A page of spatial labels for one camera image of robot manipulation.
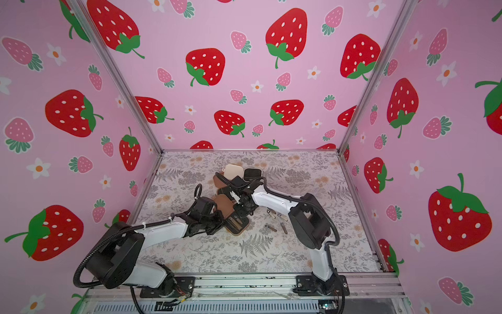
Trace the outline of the tan brown case lid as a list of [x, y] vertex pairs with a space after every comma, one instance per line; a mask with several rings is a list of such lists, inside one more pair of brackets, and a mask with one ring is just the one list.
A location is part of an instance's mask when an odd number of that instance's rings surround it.
[[213, 201], [216, 204], [213, 211], [220, 211], [224, 219], [227, 219], [234, 212], [234, 203], [225, 194], [215, 196]]

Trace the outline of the black tray tan case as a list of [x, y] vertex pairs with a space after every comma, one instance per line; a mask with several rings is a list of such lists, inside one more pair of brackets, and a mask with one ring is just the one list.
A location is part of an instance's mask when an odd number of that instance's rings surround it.
[[248, 227], [250, 220], [247, 217], [239, 217], [238, 214], [232, 213], [225, 221], [224, 226], [229, 233], [234, 236], [241, 235]]

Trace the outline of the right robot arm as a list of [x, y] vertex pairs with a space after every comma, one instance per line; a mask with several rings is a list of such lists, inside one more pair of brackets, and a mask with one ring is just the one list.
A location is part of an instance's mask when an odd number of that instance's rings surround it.
[[340, 243], [335, 223], [314, 195], [291, 196], [267, 186], [265, 177], [244, 181], [239, 176], [230, 180], [215, 176], [230, 188], [235, 200], [234, 210], [240, 216], [252, 215], [258, 207], [286, 215], [298, 241], [308, 248], [312, 272], [296, 277], [292, 292], [299, 296], [334, 296], [345, 298], [344, 281], [333, 266], [329, 247]]

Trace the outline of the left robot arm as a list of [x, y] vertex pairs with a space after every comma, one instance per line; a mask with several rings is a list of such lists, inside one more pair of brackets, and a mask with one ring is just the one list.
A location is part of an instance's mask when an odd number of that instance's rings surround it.
[[202, 197], [201, 191], [199, 184], [191, 207], [164, 221], [137, 226], [125, 222], [113, 224], [77, 267], [74, 286], [103, 285], [115, 289], [126, 285], [160, 289], [169, 294], [176, 285], [174, 273], [161, 263], [146, 264], [138, 261], [138, 257], [154, 245], [198, 234], [213, 235], [223, 227], [224, 214], [213, 199]]

